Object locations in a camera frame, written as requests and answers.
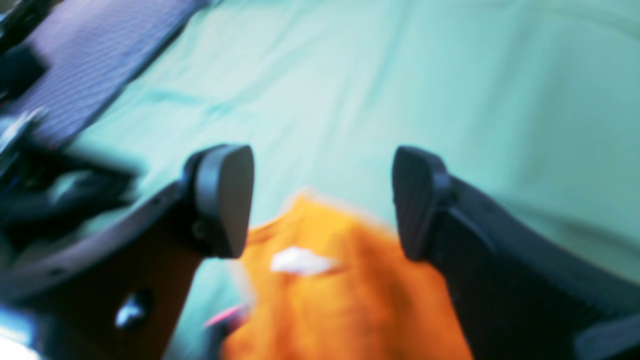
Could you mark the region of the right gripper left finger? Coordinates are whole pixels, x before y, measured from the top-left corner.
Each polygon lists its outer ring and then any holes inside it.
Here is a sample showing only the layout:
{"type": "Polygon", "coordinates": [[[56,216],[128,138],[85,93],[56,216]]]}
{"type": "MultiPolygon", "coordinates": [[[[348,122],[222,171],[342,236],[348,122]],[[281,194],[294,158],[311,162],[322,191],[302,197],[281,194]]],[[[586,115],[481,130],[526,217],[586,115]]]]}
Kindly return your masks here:
{"type": "Polygon", "coordinates": [[[213,146],[116,223],[2,271],[1,358],[160,360],[203,260],[242,254],[253,188],[251,146],[213,146]]]}

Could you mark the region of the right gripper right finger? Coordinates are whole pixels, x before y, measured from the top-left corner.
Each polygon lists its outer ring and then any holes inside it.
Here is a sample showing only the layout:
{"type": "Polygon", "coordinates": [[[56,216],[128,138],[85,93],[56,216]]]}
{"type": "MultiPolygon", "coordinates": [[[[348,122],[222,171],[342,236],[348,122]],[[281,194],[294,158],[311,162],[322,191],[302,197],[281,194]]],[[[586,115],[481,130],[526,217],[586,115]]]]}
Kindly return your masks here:
{"type": "Polygon", "coordinates": [[[398,146],[392,188],[407,259],[445,278],[476,360],[637,360],[637,284],[551,243],[438,155],[398,146]]]}

